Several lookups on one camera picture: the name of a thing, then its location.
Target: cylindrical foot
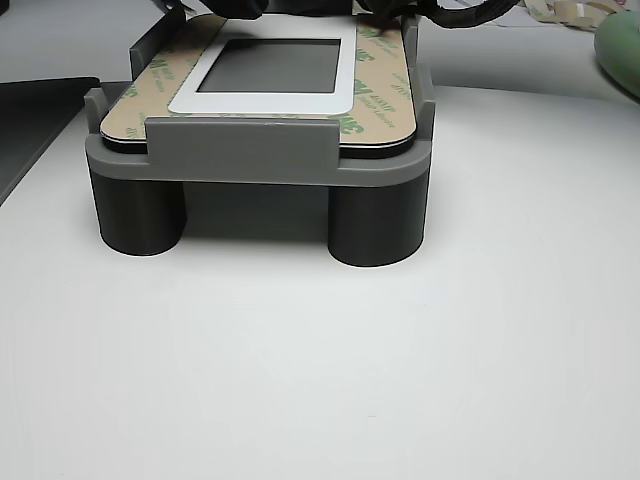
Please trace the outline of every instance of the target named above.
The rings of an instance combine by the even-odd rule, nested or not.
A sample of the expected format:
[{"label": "cylindrical foot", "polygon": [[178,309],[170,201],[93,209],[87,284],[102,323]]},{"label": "cylindrical foot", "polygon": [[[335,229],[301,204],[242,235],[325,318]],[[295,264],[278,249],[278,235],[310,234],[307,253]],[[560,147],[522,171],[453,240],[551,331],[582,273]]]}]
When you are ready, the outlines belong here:
[{"label": "cylindrical foot", "polygon": [[399,262],[424,235],[429,172],[390,187],[332,187],[329,251],[358,267]]},{"label": "cylindrical foot", "polygon": [[116,180],[89,170],[104,242],[127,255],[174,247],[187,220],[182,182]]}]

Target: tan adhesive sheet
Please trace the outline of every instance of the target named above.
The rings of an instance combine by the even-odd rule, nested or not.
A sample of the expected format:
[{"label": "tan adhesive sheet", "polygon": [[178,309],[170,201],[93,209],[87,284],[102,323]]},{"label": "tan adhesive sheet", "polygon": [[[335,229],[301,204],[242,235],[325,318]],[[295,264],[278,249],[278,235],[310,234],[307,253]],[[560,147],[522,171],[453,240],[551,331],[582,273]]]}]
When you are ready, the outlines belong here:
[{"label": "tan adhesive sheet", "polygon": [[148,117],[336,118],[343,146],[400,144],[416,130],[409,73],[399,29],[358,26],[354,104],[340,115],[176,114],[169,104],[224,20],[201,15],[189,20],[158,53],[103,120],[103,136],[122,143],[146,141]]}]

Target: light gray bracket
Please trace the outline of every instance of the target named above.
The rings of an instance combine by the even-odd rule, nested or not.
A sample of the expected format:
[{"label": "light gray bracket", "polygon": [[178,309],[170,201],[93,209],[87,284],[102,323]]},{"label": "light gray bracket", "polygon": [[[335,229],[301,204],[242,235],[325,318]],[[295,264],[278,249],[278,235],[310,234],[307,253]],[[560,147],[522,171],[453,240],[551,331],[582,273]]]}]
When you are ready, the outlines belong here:
[{"label": "light gray bracket", "polygon": [[162,46],[182,28],[186,21],[184,9],[180,6],[173,7],[129,49],[132,80],[138,78]]},{"label": "light gray bracket", "polygon": [[407,67],[413,68],[418,59],[418,18],[415,15],[403,15],[400,25]]}]

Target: gray plastic stand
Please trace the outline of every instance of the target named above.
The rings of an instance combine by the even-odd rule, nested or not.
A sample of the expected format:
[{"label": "gray plastic stand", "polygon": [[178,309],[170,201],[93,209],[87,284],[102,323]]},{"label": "gray plastic stand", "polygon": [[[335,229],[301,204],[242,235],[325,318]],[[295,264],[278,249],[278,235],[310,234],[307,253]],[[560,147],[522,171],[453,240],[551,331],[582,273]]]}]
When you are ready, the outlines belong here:
[{"label": "gray plastic stand", "polygon": [[[175,8],[132,47],[134,78],[184,21]],[[148,118],[148,153],[117,153],[100,135],[104,93],[92,90],[86,152],[105,242],[132,255],[174,246],[186,221],[182,182],[323,185],[332,187],[335,257],[374,266],[409,256],[422,242],[435,103],[429,72],[416,64],[415,17],[403,18],[402,32],[417,131],[390,158],[342,158],[337,120],[302,119]]]}]

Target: black device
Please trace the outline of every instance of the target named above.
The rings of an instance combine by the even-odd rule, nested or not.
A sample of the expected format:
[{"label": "black device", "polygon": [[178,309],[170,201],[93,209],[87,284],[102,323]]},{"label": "black device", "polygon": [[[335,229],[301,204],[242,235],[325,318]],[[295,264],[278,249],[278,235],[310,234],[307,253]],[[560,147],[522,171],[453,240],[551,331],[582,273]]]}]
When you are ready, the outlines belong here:
[{"label": "black device", "polygon": [[[153,0],[166,8],[179,0]],[[460,10],[449,10],[437,0],[357,0],[362,8],[380,20],[404,14],[428,18],[443,28],[470,28],[495,20],[513,8],[519,0],[485,0],[484,3]],[[224,18],[256,19],[267,10],[294,15],[332,15],[351,13],[345,0],[200,0],[213,13]]]},{"label": "black device", "polygon": [[0,0],[0,15],[9,10],[9,0]]}]

